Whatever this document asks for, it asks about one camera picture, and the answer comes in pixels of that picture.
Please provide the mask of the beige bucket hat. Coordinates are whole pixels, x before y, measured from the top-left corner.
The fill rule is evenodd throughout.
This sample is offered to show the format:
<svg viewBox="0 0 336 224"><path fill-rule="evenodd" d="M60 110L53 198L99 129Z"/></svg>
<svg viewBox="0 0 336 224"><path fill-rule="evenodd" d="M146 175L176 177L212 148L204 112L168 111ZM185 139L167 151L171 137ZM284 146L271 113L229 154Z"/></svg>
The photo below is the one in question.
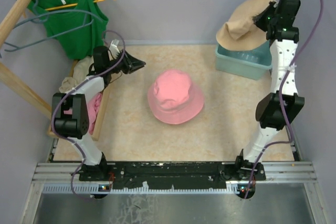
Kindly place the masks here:
<svg viewBox="0 0 336 224"><path fill-rule="evenodd" d="M246 0L240 4L216 33L218 44L230 51L253 50L264 44L267 41L266 33L254 24L253 18L274 1Z"/></svg>

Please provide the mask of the pink hat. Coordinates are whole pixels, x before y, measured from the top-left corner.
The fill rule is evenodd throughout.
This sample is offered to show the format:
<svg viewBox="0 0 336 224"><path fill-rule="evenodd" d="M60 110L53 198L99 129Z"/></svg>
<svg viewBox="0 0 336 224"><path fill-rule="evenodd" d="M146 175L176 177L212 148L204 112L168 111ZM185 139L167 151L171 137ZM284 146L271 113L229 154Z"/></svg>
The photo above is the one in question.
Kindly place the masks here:
<svg viewBox="0 0 336 224"><path fill-rule="evenodd" d="M161 73L147 93L151 112L166 124L182 124L197 116L204 107L202 89L187 72L169 69Z"/></svg>

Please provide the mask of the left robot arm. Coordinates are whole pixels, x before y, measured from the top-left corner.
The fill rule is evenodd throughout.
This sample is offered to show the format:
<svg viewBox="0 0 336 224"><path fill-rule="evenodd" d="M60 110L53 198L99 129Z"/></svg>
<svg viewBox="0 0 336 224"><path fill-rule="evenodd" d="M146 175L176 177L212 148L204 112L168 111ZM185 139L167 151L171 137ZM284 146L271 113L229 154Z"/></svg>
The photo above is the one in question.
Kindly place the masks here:
<svg viewBox="0 0 336 224"><path fill-rule="evenodd" d="M132 74L146 65L125 50L117 50L114 55L106 46L96 47L92 56L93 65L85 80L72 90L52 97L51 129L70 142L81 156L82 165L77 171L81 181L105 180L109 175L105 155L89 133L88 102L110 84L112 74Z"/></svg>

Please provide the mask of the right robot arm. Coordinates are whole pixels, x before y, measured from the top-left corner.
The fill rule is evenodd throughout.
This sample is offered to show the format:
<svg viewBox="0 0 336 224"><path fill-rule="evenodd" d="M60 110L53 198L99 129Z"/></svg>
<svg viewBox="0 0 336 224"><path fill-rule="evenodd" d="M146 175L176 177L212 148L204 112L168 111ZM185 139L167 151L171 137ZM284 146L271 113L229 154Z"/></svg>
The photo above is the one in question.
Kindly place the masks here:
<svg viewBox="0 0 336 224"><path fill-rule="evenodd" d="M256 108L257 130L249 144L236 157L234 172L240 180L263 180L261 156L271 140L298 115L305 104L295 82L299 29L293 26L300 0L271 1L254 24L266 32L272 56L270 93Z"/></svg>

